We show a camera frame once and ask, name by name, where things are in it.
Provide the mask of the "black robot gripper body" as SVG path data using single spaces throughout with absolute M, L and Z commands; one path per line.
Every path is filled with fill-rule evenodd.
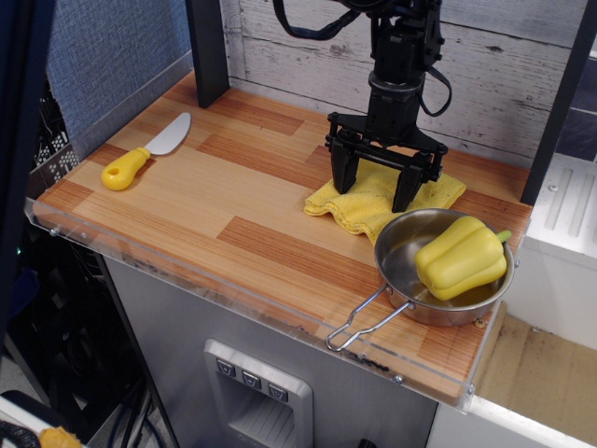
M 409 167 L 424 169 L 424 181 L 437 181 L 441 176 L 442 158 L 448 149 L 417 127 L 419 111 L 438 117 L 447 111 L 444 104 L 438 111 L 428 109 L 423 99 L 425 75 L 395 84 L 371 73 L 371 93 L 365 116 L 333 112 L 326 146 L 334 143 L 350 147 L 361 159 L 397 170 Z

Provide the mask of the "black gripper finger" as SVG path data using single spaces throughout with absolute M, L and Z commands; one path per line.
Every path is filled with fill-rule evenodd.
M 331 166 L 334 187 L 339 194 L 345 194 L 354 185 L 359 158 L 354 151 L 341 143 L 331 148 Z
M 401 170 L 397 179 L 396 194 L 392 206 L 394 213 L 405 212 L 407 210 L 423 181 L 423 168 L 414 166 Z

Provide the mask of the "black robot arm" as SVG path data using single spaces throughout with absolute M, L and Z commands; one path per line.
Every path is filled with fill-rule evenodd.
M 447 79 L 434 68 L 441 58 L 438 1 L 350 1 L 347 6 L 371 19 L 371 88 L 364 116 L 332 113 L 326 146 L 333 184 L 348 192 L 361 160 L 398 170 L 394 212 L 403 212 L 420 186 L 439 179 L 448 149 L 417 126 L 425 77 Z

